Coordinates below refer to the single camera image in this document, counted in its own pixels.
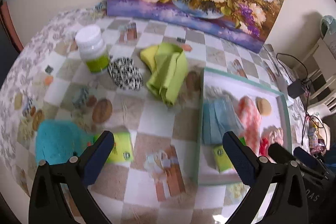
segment green fabric on chair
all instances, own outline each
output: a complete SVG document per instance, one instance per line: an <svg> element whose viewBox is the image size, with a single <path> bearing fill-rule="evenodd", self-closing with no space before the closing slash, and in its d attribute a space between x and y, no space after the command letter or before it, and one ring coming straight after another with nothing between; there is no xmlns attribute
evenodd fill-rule
<svg viewBox="0 0 336 224"><path fill-rule="evenodd" d="M141 60L147 65L148 60L151 60L152 76L147 82L147 87L165 104L173 105L188 72L184 51L178 45L170 43L161 43L156 52L152 50L153 47L150 49L140 53Z"/></svg>

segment blue face mask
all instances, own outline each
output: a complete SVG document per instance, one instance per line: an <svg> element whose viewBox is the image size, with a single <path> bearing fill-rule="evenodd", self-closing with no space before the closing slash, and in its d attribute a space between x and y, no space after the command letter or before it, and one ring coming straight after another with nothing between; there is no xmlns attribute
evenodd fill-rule
<svg viewBox="0 0 336 224"><path fill-rule="evenodd" d="M232 131L239 136L243 130L229 95L203 104L202 139L205 145L222 144L226 132Z"/></svg>

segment pill bottle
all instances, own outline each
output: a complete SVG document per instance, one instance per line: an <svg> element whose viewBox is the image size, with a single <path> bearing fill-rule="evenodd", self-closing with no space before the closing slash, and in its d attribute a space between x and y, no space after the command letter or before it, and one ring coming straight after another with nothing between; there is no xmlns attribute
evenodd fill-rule
<svg viewBox="0 0 336 224"><path fill-rule="evenodd" d="M110 59L98 25L91 24L80 29L75 41L79 55L91 73L102 73L107 69Z"/></svg>

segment bolt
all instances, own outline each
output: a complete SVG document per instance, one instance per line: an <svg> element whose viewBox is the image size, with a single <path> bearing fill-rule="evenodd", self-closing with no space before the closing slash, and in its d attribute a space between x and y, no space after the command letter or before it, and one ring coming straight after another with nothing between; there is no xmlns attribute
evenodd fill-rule
<svg viewBox="0 0 336 224"><path fill-rule="evenodd" d="M45 160L40 160L39 161L39 166L43 166L43 165L45 165L46 164L46 161Z"/></svg>
<svg viewBox="0 0 336 224"><path fill-rule="evenodd" d="M77 160L78 160L78 157L76 157L76 156L72 156L72 157L69 159L69 161L70 161L72 164L74 164L75 162L77 162Z"/></svg>
<svg viewBox="0 0 336 224"><path fill-rule="evenodd" d="M297 162L294 161L294 160L291 160L291 166L293 166L293 167L297 167Z"/></svg>
<svg viewBox="0 0 336 224"><path fill-rule="evenodd" d="M266 157L264 157L264 156L261 156L260 158L259 158L259 160L260 160L260 162L262 162L262 163L266 163L266 162L268 162L268 159L266 158Z"/></svg>

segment blue gripper pad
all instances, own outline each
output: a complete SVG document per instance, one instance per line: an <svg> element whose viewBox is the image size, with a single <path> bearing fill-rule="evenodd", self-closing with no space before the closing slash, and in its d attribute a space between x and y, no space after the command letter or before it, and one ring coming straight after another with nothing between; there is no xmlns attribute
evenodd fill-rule
<svg viewBox="0 0 336 224"><path fill-rule="evenodd" d="M315 169L317 166L317 160L309 155L306 151L304 151L301 147L297 147L293 151L293 155L297 157L300 162L302 162L304 165L311 169Z"/></svg>
<svg viewBox="0 0 336 224"><path fill-rule="evenodd" d="M102 170L111 150L114 146L113 134L109 131L104 131L98 140L87 148L89 157L86 159L86 164L83 166L82 182L87 187L95 183L100 171Z"/></svg>
<svg viewBox="0 0 336 224"><path fill-rule="evenodd" d="M235 167L241 181L245 185L252 186L256 179L256 168L251 160L256 161L257 156L248 146L244 146L231 131L226 132L223 136L223 148Z"/></svg>

